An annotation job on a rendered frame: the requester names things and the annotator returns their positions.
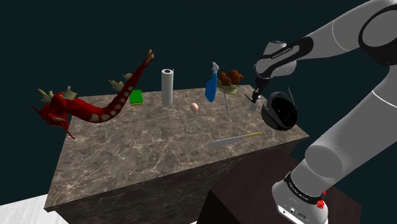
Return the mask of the white paper towel roll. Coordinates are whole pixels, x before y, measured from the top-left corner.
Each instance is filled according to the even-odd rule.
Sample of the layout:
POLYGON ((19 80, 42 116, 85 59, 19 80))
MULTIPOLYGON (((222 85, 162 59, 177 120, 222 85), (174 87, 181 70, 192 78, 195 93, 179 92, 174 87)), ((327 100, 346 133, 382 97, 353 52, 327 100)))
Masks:
POLYGON ((171 69, 162 70, 162 105, 170 106, 172 104, 174 71, 171 69))

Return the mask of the green and yellow sponge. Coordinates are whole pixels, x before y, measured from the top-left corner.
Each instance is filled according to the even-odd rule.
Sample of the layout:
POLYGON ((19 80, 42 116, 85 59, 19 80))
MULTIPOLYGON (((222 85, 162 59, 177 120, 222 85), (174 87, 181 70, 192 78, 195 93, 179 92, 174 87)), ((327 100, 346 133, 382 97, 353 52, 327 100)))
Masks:
POLYGON ((131 106, 142 106, 144 99, 141 90, 133 90, 129 96, 131 106))

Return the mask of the brown plant in stemmed bowl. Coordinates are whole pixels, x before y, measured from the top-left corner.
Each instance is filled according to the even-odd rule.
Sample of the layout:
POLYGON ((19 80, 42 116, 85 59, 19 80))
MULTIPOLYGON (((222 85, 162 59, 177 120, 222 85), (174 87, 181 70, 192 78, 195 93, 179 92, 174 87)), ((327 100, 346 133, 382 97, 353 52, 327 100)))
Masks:
POLYGON ((237 70, 231 70, 228 73, 221 72, 218 74, 218 89, 223 92, 226 110, 228 110, 228 103, 226 96, 235 95, 237 88, 239 87, 240 81, 244 79, 244 76, 237 70))

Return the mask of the red dragon figure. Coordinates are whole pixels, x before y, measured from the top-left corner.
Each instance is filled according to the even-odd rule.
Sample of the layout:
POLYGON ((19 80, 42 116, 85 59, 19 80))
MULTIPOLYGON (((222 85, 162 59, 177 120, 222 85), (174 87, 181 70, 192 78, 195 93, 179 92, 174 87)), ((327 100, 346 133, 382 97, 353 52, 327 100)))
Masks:
POLYGON ((82 99, 78 99, 77 93, 67 87, 64 92, 54 94, 53 92, 44 92, 39 90, 42 95, 42 101, 45 105, 41 109, 35 109, 40 118, 47 124, 61 127, 68 130, 69 122, 67 121, 68 115, 73 115, 81 120, 90 123, 103 123, 107 122, 117 116, 124 105, 126 104, 133 89, 135 89, 144 69, 155 58, 152 50, 148 50, 143 63, 136 69, 134 73, 124 74, 123 77, 127 80, 126 83, 121 81, 110 81, 113 89, 118 94, 113 100, 105 107, 100 108, 87 103, 82 99))

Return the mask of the blue spray bottle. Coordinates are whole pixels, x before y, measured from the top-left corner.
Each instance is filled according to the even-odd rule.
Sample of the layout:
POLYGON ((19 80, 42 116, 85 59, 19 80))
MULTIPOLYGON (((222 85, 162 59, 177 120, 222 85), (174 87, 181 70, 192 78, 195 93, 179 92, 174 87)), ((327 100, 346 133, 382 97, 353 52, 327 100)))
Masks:
POLYGON ((213 102, 214 98, 216 96, 216 91, 218 88, 218 69, 219 65, 217 63, 213 62, 212 63, 212 77, 211 79, 206 83, 205 86, 205 97, 209 102, 213 102))

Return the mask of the dark brown robot stand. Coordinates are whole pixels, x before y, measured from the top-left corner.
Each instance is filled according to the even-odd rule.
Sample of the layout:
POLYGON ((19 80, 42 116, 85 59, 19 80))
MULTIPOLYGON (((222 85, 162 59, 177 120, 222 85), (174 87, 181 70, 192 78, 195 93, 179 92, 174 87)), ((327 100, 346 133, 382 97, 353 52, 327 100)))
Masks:
POLYGON ((272 186, 298 162, 281 151, 259 153, 239 162, 212 187, 197 224, 293 224, 277 209, 272 186))

